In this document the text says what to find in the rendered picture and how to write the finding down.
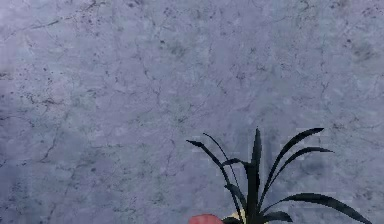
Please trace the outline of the red round object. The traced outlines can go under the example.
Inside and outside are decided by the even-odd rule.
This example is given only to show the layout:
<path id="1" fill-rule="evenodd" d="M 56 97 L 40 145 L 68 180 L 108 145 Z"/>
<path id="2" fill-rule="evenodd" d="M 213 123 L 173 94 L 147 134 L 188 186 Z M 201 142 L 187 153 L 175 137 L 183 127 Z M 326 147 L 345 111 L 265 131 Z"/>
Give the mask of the red round object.
<path id="1" fill-rule="evenodd" d="M 212 214 L 201 214 L 191 217 L 188 224 L 224 224 L 223 221 Z"/>

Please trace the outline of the dark green house plant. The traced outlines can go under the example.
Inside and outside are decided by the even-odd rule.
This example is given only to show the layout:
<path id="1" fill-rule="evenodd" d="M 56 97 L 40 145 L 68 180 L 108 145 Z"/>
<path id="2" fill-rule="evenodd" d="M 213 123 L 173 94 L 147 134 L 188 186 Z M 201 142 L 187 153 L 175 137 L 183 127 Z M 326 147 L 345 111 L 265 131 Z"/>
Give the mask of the dark green house plant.
<path id="1" fill-rule="evenodd" d="M 265 208 L 262 208 L 266 194 L 268 193 L 271 185 L 274 183 L 279 174 L 286 168 L 288 164 L 293 162 L 299 156 L 302 156 L 311 152 L 328 152 L 328 149 L 322 147 L 305 147 L 293 155 L 291 155 L 284 164 L 278 169 L 278 165 L 284 155 L 297 143 L 304 140 L 305 138 L 314 135 L 323 131 L 323 128 L 312 128 L 305 130 L 293 138 L 291 138 L 281 149 L 277 158 L 275 159 L 272 168 L 268 174 L 266 183 L 264 184 L 262 192 L 260 190 L 260 162 L 261 162 L 261 153 L 262 153 L 262 142 L 261 142 L 261 133 L 259 129 L 255 131 L 254 143 L 252 148 L 252 157 L 250 162 L 240 160 L 238 158 L 229 159 L 226 153 L 223 151 L 219 143 L 212 137 L 209 138 L 217 145 L 221 150 L 225 161 L 221 162 L 203 143 L 198 141 L 189 140 L 189 143 L 202 149 L 211 160 L 218 166 L 220 169 L 224 180 L 225 188 L 230 192 L 233 199 L 236 212 L 240 212 L 241 209 L 245 211 L 246 224 L 269 224 L 271 221 L 284 221 L 292 223 L 293 220 L 290 215 L 284 211 L 275 211 L 268 213 L 268 210 L 275 206 L 272 204 Z M 244 196 L 241 192 L 237 177 L 234 173 L 233 164 L 241 163 L 245 169 L 247 180 L 248 180 L 248 194 Z M 233 217 L 225 217 L 221 219 L 224 224 L 243 224 L 243 221 L 237 220 Z"/>

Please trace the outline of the pale yellow object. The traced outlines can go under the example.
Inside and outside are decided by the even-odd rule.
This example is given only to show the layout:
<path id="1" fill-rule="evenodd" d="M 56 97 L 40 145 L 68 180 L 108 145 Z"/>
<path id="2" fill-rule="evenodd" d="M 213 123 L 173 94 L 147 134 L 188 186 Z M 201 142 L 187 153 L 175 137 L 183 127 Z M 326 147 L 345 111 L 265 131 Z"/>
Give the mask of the pale yellow object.
<path id="1" fill-rule="evenodd" d="M 243 209 L 240 210 L 240 212 L 234 212 L 231 214 L 230 217 L 233 217 L 237 220 L 242 220 L 243 221 L 243 224 L 246 224 L 246 216 L 245 216 L 245 211 Z"/>

